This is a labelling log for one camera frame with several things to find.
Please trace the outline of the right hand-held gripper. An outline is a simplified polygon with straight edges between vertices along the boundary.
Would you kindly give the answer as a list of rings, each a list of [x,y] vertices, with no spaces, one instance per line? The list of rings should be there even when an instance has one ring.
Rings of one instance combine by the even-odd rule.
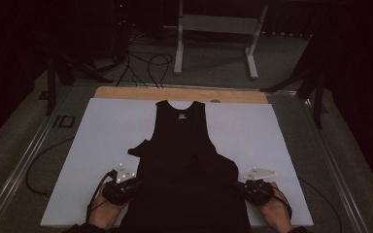
[[[255,206],[267,204],[274,197],[274,190],[271,183],[266,182],[264,178],[272,177],[275,171],[253,167],[244,176],[244,182],[238,182],[238,188],[244,198]]]

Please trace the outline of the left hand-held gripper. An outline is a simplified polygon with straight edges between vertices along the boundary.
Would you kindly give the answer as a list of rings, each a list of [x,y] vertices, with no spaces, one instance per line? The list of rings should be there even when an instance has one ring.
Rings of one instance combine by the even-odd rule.
[[[130,201],[137,193],[142,182],[135,173],[120,164],[117,169],[108,173],[110,181],[105,183],[102,196],[110,203],[118,206]]]

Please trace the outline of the black tank top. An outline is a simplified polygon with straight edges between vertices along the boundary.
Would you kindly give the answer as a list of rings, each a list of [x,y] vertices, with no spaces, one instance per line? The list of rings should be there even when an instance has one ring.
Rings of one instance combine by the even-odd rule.
[[[209,138],[205,105],[156,104],[150,139],[128,151],[140,158],[142,186],[121,223],[124,233],[250,233],[236,164]]]

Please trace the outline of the person's left hand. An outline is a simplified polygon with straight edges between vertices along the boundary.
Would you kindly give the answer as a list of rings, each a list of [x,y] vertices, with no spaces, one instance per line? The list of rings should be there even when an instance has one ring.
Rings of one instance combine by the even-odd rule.
[[[103,197],[105,185],[102,184],[98,194],[90,204],[87,222],[99,228],[109,230],[116,223],[120,212],[128,205],[114,205]]]

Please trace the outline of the person's right hand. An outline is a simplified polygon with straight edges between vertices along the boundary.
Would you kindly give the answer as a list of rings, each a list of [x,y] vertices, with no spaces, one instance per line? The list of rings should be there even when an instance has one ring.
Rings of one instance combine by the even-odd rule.
[[[268,203],[258,207],[258,210],[265,222],[276,233],[289,233],[293,229],[287,207],[281,201],[271,199]]]

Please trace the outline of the white table mat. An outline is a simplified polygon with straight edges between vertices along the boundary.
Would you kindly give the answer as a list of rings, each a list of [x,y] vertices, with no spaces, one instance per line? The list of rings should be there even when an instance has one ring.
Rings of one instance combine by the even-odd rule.
[[[314,224],[289,152],[269,104],[205,104],[210,139],[217,152],[233,160],[244,181],[253,169],[273,171],[266,180],[287,197],[294,225]],[[92,98],[59,174],[41,224],[63,227],[82,222],[101,178],[124,166],[137,170],[127,151],[153,134],[156,106],[149,100]]]

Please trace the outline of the black tripod stand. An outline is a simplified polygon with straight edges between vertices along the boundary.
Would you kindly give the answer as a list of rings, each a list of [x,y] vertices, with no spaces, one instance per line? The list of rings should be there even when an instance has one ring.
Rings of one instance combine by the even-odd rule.
[[[49,116],[56,107],[56,76],[61,74],[62,69],[66,69],[68,66],[82,72],[93,80],[100,83],[112,83],[95,71],[91,71],[86,68],[82,63],[66,56],[64,54],[58,53],[48,53],[47,54],[47,115]]]
[[[295,95],[298,99],[307,100],[315,94],[313,100],[313,121],[319,129],[322,129],[321,113],[324,88],[324,61],[325,55],[320,49],[322,40],[314,33],[302,52],[289,78],[272,86],[262,88],[261,92],[273,93],[284,87],[301,81]]]

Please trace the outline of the grey metal stand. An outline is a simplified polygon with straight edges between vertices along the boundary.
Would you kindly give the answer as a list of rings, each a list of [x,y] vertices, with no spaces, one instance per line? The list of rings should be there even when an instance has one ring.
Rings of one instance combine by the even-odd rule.
[[[178,44],[175,54],[174,74],[180,75],[183,72],[183,36],[185,31],[232,33],[253,36],[251,45],[245,48],[245,55],[250,78],[256,80],[258,78],[258,72],[254,61],[254,50],[261,33],[268,7],[269,5],[267,3],[262,3],[257,18],[189,15],[184,13],[184,0],[179,0],[177,26]]]

